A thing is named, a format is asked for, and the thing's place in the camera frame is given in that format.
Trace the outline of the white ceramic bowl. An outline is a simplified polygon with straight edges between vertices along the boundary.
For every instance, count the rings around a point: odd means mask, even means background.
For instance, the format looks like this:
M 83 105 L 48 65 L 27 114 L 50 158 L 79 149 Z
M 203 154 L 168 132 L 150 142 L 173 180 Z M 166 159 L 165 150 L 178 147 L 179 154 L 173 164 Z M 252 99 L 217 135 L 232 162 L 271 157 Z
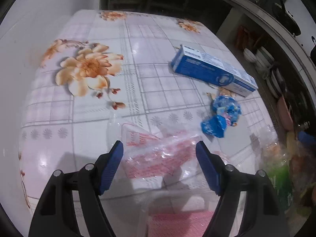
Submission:
M 247 48 L 244 49 L 243 55 L 249 63 L 255 63 L 257 61 L 256 56 Z

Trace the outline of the stack of bowls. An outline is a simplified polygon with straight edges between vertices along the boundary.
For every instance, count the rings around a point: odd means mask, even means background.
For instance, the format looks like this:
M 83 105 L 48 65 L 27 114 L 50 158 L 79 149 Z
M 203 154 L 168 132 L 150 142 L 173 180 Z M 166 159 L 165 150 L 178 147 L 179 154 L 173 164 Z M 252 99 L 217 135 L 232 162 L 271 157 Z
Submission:
M 271 69 L 274 63 L 274 57 L 264 48 L 260 47 L 256 52 L 257 62 L 267 69 Z

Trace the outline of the clear red printed plastic bag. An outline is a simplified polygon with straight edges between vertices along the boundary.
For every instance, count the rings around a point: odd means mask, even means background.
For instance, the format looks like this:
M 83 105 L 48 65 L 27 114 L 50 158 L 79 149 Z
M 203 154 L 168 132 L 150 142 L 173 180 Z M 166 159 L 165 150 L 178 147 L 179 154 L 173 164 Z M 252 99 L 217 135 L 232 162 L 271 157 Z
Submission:
M 173 181 L 198 174 L 196 144 L 205 139 L 201 129 L 181 123 L 163 122 L 157 133 L 123 118 L 107 124 L 108 144 L 118 140 L 124 148 L 116 175 L 119 180 L 164 177 Z

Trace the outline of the blue white toothpaste box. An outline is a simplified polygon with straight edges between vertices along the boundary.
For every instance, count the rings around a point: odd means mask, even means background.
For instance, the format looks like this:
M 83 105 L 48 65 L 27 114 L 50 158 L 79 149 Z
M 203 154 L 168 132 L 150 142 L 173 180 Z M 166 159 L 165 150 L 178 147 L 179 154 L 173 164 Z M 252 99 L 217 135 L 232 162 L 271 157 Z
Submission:
M 222 87 L 242 97 L 258 89 L 255 79 L 212 55 L 181 45 L 171 61 L 174 73 Z

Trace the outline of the stack of plates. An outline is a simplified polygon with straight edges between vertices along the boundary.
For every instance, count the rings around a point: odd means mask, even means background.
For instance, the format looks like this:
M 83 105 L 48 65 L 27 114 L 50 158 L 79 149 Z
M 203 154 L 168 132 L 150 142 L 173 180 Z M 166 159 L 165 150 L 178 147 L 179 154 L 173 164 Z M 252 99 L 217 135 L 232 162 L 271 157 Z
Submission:
M 279 99 L 287 91 L 287 85 L 278 68 L 271 69 L 266 78 L 268 89 L 272 95 Z

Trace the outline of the grey kitchen counter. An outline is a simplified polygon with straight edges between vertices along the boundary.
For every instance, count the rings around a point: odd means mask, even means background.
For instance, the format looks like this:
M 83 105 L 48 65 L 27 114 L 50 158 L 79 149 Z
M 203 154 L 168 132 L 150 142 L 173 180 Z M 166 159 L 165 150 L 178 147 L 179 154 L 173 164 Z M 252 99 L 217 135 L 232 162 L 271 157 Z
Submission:
M 315 65 L 309 55 L 304 51 L 290 32 L 283 27 L 275 18 L 273 18 L 261 7 L 248 0 L 224 0 L 225 2 L 240 8 L 248 17 L 252 18 L 261 27 L 268 27 L 272 31 L 271 36 L 279 38 L 281 43 L 289 49 L 290 53 L 296 58 L 299 66 L 299 74 L 304 80 L 308 81 L 307 88 L 309 92 L 315 92 Z

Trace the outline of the clear plastic bottle green label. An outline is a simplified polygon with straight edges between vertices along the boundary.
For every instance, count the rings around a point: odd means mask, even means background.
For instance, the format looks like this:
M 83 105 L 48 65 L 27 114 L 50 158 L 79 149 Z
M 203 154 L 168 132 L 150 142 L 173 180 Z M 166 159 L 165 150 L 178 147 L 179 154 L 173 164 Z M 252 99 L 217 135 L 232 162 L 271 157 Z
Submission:
M 280 143 L 275 129 L 269 125 L 261 128 L 258 141 L 256 167 L 267 173 L 282 209 L 288 211 L 293 203 L 293 187 L 287 148 Z

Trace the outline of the black wok pan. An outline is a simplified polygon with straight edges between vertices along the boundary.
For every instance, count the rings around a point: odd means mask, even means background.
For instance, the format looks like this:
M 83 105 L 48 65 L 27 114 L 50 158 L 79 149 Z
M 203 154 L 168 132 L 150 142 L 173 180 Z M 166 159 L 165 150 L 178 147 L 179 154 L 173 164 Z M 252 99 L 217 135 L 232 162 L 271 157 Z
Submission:
M 276 20 L 288 30 L 293 36 L 301 35 L 299 25 L 294 20 L 293 16 L 286 10 L 284 1 L 280 0 L 280 3 L 274 3 L 272 5 L 272 12 Z

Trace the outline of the floral plastic tablecloth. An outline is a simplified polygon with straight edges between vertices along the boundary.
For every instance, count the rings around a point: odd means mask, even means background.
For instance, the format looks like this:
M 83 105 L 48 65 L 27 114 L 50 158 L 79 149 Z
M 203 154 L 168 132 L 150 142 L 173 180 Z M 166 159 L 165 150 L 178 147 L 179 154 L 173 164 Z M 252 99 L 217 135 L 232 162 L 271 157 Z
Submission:
M 124 11 L 74 14 L 44 53 L 27 95 L 19 160 L 33 214 L 55 170 L 77 172 L 109 153 L 114 145 L 107 140 L 109 120 L 123 118 L 150 133 L 157 133 L 163 122 L 201 129 L 201 123 L 213 115 L 211 103 L 220 95 L 239 102 L 242 114 L 223 138 L 203 133 L 203 142 L 210 153 L 239 172 L 258 171 L 253 144 L 259 143 L 259 131 L 268 119 L 258 90 L 242 97 L 174 73 L 171 61 L 181 45 L 244 70 L 199 22 Z M 161 195 L 211 193 L 220 199 L 202 171 L 173 181 L 164 177 L 119 180 L 117 172 L 109 190 L 99 197 L 115 236 L 137 236 L 142 208 Z M 80 236 L 90 236 L 79 193 L 74 190 L 72 195 Z M 238 236 L 245 201 L 246 193 L 241 192 L 229 236 Z

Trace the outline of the pink plastic basin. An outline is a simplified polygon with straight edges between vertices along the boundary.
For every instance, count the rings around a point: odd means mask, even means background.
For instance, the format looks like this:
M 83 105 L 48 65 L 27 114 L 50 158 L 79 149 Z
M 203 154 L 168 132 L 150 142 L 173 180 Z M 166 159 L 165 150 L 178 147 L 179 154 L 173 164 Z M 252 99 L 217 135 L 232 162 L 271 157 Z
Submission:
M 284 96 L 279 98 L 276 106 L 283 128 L 286 131 L 293 131 L 293 120 L 291 118 Z

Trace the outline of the blue snack wrapper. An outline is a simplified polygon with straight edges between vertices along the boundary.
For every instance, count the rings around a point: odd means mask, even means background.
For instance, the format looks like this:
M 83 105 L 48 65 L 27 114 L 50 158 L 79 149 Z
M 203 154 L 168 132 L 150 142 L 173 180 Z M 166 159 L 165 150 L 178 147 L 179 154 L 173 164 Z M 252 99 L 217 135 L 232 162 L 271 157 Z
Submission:
M 228 95 L 217 96 L 211 103 L 213 115 L 201 123 L 205 135 L 223 138 L 228 127 L 237 125 L 242 114 L 241 105 Z

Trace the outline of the pink plastic stool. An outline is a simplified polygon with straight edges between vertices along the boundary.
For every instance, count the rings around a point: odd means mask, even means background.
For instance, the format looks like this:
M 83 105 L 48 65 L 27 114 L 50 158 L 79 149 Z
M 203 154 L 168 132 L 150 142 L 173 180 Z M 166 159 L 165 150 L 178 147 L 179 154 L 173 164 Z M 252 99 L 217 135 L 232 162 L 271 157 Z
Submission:
M 142 208 L 137 236 L 203 236 L 217 202 L 211 193 L 155 197 Z

